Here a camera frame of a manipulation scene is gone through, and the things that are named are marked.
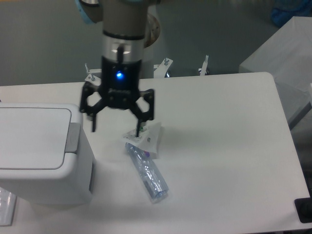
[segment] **metal bolt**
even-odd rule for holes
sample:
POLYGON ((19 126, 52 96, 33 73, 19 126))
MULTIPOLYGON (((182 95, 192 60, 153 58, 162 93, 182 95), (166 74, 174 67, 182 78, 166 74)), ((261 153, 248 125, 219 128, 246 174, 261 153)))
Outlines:
POLYGON ((93 74, 91 73, 90 75, 91 75, 91 80, 95 81, 96 79, 94 78, 93 74))
POLYGON ((167 66, 169 63, 169 59, 168 58, 165 58, 165 65, 167 66))
POLYGON ((85 64, 84 64, 84 66, 86 67, 86 71, 87 71, 87 73, 89 73, 89 72, 90 72, 90 70, 89 70, 89 68, 88 68, 88 64, 87 64, 87 63, 85 63, 85 64))

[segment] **white box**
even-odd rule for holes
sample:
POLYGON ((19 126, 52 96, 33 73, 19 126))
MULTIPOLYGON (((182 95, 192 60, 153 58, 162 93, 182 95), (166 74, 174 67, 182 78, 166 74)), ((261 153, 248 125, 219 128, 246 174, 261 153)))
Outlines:
POLYGON ((0 103, 0 187, 33 203, 91 201, 95 158, 73 104, 0 103))

